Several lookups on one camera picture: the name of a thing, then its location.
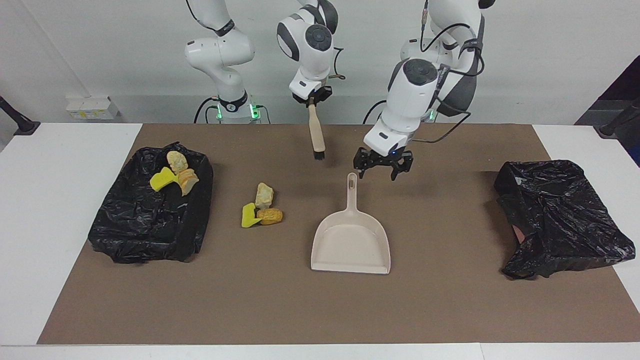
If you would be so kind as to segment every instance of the yellow foam piece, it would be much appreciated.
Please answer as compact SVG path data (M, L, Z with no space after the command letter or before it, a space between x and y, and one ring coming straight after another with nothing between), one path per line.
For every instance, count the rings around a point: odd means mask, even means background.
M250 202L242 207L242 227L247 228L262 221L261 218L255 217L255 204Z
M151 185L151 188L153 190L158 192L165 186L171 183L177 183L177 182L178 182L178 176L175 175L170 168L163 167L159 173L151 177L149 184Z

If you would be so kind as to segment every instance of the white table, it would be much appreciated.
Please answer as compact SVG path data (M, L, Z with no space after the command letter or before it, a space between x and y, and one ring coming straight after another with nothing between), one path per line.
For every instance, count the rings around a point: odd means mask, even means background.
M42 124L0 152L0 359L638 359L640 343L43 346L38 337L140 124ZM640 169L591 127L535 126L640 239ZM55 204L64 204L64 210ZM640 309L640 261L614 267Z

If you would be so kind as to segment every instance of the beige dustpan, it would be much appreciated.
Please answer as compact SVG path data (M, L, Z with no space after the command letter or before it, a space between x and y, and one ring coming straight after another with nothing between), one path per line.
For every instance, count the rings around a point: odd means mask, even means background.
M388 274L391 254L382 225L356 208L358 176L347 176L347 208L320 223L311 250L311 269Z

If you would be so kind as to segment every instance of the bin covered with black bag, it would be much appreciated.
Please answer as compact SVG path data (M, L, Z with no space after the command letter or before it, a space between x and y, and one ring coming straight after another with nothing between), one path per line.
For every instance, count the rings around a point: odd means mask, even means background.
M549 277L636 256L633 242L613 222L584 171L571 161L507 162L494 187L520 238L502 269L511 278Z
M159 192L149 185L151 177L169 164L170 151L182 153L200 179L182 196L178 184ZM104 198L89 231L95 251L115 263L144 263L169 259L186 261L200 252L209 221L213 169L206 155L179 143L160 149L137 150L118 174Z

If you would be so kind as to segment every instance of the brown table surface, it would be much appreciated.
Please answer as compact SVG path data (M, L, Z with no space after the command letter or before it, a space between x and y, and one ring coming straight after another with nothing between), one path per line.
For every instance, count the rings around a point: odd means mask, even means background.
M436 138L450 124L422 126ZM369 127L145 124L131 153L180 141L214 166L211 219L189 263L118 265L86 245L41 344L297 344L640 341L640 315L612 268L510 281L514 235L492 188L505 161L548 160L531 126L464 125L413 143L408 174L369 170L358 207L385 227L388 275L311 271L314 232L346 204ZM242 229L259 182L281 224Z

